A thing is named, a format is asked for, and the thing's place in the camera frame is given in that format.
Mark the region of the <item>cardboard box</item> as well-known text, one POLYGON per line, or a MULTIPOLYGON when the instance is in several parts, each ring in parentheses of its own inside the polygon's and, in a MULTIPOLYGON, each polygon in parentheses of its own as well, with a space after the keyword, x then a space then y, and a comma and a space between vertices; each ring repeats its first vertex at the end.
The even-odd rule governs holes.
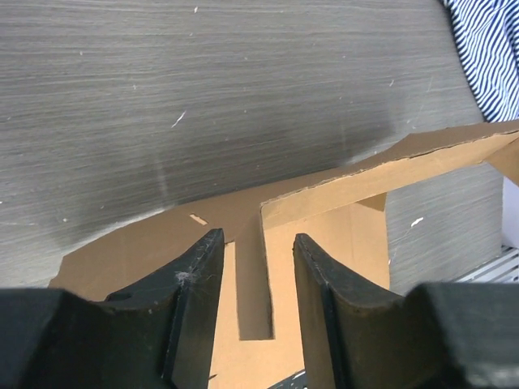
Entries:
POLYGON ((303 367, 292 249, 299 233, 375 284, 390 284, 385 205, 393 190, 489 163, 518 178, 518 124, 407 135, 330 169, 174 207, 66 255, 55 288, 91 300, 143 278, 223 229, 225 262, 212 388, 266 388, 303 367))

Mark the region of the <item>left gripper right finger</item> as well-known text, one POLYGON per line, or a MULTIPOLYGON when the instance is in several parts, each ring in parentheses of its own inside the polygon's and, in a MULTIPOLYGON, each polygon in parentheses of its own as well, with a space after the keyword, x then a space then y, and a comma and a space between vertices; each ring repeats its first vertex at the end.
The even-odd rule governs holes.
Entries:
POLYGON ((400 296, 305 233, 293 256, 309 387, 517 387, 516 284, 428 282, 400 296))

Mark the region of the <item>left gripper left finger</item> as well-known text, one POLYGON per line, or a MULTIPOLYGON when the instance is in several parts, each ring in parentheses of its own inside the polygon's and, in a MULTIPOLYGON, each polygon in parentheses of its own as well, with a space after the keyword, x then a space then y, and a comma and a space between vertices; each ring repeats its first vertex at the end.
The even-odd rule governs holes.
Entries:
POLYGON ((3 289, 2 387, 207 387, 224 253, 223 231, 210 230, 104 301, 3 289))

